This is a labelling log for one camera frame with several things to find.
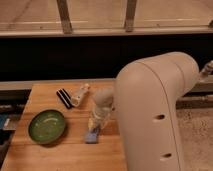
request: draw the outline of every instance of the green plate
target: green plate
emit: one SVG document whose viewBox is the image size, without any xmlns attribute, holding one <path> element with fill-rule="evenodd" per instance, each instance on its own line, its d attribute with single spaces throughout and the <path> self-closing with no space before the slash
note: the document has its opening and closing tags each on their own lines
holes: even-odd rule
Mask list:
<svg viewBox="0 0 213 171">
<path fill-rule="evenodd" d="M 36 115 L 28 128 L 31 139 L 39 144 L 49 144 L 64 132 L 66 122 L 61 112 L 45 110 Z"/>
</svg>

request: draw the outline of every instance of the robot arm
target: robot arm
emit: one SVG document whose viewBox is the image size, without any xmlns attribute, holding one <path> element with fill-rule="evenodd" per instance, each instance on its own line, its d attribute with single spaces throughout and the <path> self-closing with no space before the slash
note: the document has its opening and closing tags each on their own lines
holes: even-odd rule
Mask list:
<svg viewBox="0 0 213 171">
<path fill-rule="evenodd" d="M 183 171 L 176 100 L 199 78 L 189 55 L 134 61 L 115 82 L 114 105 L 129 171 Z"/>
</svg>

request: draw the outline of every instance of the wooden surface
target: wooden surface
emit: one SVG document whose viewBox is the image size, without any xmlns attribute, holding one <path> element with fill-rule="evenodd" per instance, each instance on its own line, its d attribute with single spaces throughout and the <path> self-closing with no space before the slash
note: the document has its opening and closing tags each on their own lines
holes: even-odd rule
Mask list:
<svg viewBox="0 0 213 171">
<path fill-rule="evenodd" d="M 125 171 L 126 164 L 117 123 L 112 116 L 101 131 L 98 144 L 85 144 L 87 122 L 93 107 L 92 94 L 98 88 L 110 87 L 111 81 L 89 82 L 90 93 L 79 108 L 66 109 L 56 96 L 64 88 L 70 94 L 84 82 L 35 84 L 18 124 L 2 171 Z M 32 118 L 46 109 L 61 111 L 68 127 L 63 136 L 52 145 L 41 146 L 28 135 Z"/>
</svg>

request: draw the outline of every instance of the black wall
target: black wall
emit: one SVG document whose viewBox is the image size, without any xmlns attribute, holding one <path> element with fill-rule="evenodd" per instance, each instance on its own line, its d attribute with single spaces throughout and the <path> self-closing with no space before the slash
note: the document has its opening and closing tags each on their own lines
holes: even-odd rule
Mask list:
<svg viewBox="0 0 213 171">
<path fill-rule="evenodd" d="M 0 38 L 0 81 L 115 77 L 135 59 L 171 51 L 201 68 L 213 59 L 213 34 Z"/>
</svg>

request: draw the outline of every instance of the toy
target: toy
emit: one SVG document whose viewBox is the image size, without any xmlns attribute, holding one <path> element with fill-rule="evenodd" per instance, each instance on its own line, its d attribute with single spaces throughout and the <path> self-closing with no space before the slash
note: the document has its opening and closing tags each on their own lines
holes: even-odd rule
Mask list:
<svg viewBox="0 0 213 171">
<path fill-rule="evenodd" d="M 91 117 L 88 122 L 88 132 L 85 136 L 85 143 L 98 143 L 98 134 L 103 129 L 109 119 L 113 109 L 113 88 L 99 89 L 93 95 L 95 106 L 91 111 Z"/>
<path fill-rule="evenodd" d="M 85 94 L 89 91 L 89 88 L 89 84 L 86 83 L 82 85 L 77 91 L 75 91 L 71 96 L 71 104 L 75 107 L 78 107 L 81 104 Z"/>
</svg>

